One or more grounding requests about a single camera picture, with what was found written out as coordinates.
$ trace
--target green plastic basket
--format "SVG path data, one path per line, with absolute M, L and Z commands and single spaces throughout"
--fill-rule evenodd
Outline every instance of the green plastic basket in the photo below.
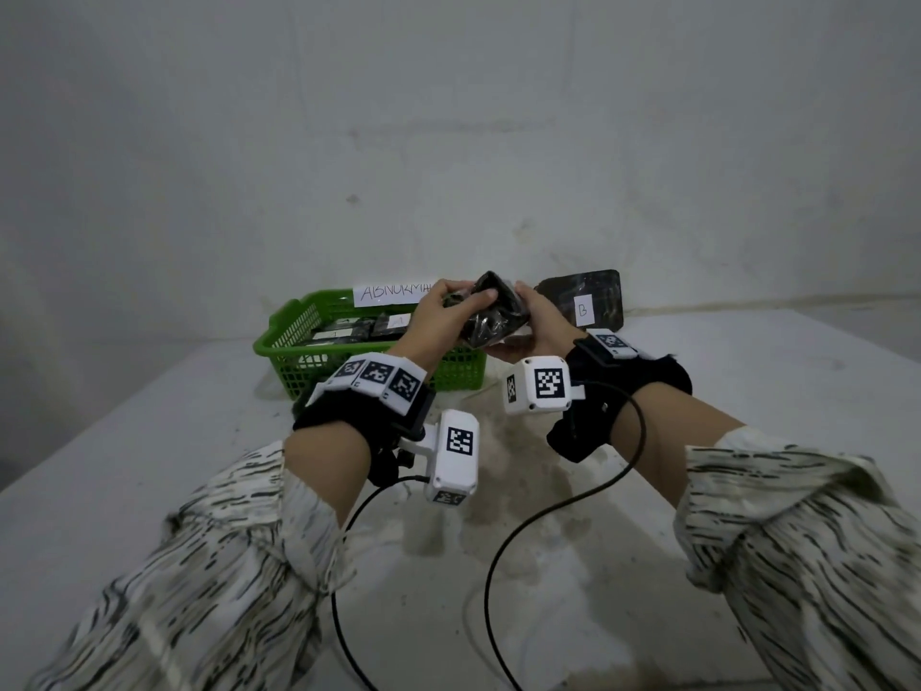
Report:
M 364 342 L 360 345 L 294 346 L 311 330 L 339 318 L 374 317 L 382 312 L 412 312 L 415 305 L 356 308 L 352 290 L 316 291 L 301 300 L 290 300 L 269 318 L 269 329 L 256 340 L 252 350 L 272 362 L 288 397 L 297 396 L 317 381 L 325 380 L 346 359 L 364 352 L 385 352 L 394 342 Z M 432 376 L 436 391 L 475 391 L 483 384 L 486 354 L 458 347 L 449 351 Z

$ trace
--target white table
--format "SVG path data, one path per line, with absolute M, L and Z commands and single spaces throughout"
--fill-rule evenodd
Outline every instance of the white table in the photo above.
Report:
M 874 456 L 904 505 L 921 511 L 921 365 L 784 310 L 642 318 L 625 332 L 653 353 L 678 353 L 699 397 L 766 432 Z M 340 610 L 382 689 L 503 688 L 485 652 L 489 557 L 521 518 L 620 466 L 561 464 L 543 441 L 549 418 L 509 420 L 497 393 L 467 401 L 484 426 L 468 508 L 394 488 L 360 522 L 359 572 Z M 167 511 L 240 453 L 283 436 L 289 405 L 249 345 L 206 345 L 0 494 L 0 687 L 20 687 L 49 658 L 100 587 L 155 546 Z M 493 621 L 525 687 L 766 677 L 722 600 L 685 582 L 671 521 L 628 476 L 508 551 Z M 374 618 L 364 616 L 371 596 Z M 304 686 L 360 688 L 334 646 Z

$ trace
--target paper label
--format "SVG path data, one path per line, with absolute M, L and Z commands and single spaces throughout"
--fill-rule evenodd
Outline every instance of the paper label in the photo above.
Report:
M 317 332 L 311 339 L 336 339 L 338 337 L 351 337 L 353 328 L 347 327 L 344 330 L 329 330 L 328 332 Z
M 409 318 L 413 316 L 413 313 L 405 312 L 401 315 L 390 315 L 390 319 L 387 321 L 387 329 L 392 330 L 394 327 L 408 327 Z
M 577 327 L 595 324 L 595 309 L 591 304 L 591 294 L 576 296 L 573 298 L 573 303 L 576 304 Z
M 355 286 L 352 289 L 352 299 L 356 308 L 405 305 L 407 303 L 418 303 L 431 288 L 431 284 Z

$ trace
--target forearm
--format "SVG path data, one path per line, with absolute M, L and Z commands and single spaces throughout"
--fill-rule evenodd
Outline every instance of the forearm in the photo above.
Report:
M 636 470 L 677 507 L 687 486 L 685 447 L 713 446 L 743 423 L 665 383 L 650 383 L 633 398 L 647 428 L 646 446 Z M 611 445 L 629 460 L 637 450 L 639 437 L 637 410 L 627 404 L 614 421 Z
M 284 441 L 284 465 L 336 512 L 341 526 L 371 465 L 367 441 L 345 422 L 298 429 Z

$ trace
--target black wrist strap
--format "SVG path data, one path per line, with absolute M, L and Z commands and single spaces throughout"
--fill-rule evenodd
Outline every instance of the black wrist strap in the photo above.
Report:
M 425 416 L 435 392 L 423 385 L 403 417 L 383 405 L 378 398 L 350 389 L 328 392 L 304 408 L 293 430 L 318 427 L 329 422 L 345 422 L 364 437 L 371 450 L 371 467 L 367 479 L 377 488 L 396 483 L 399 466 L 393 450 L 401 438 L 420 441 L 425 435 Z
M 585 388 L 585 400 L 576 400 L 547 434 L 550 447 L 573 463 L 585 460 L 611 439 L 614 420 L 628 400 L 649 383 L 666 383 L 692 394 L 687 371 L 674 357 L 613 358 L 593 337 L 580 339 L 567 355 L 573 386 Z

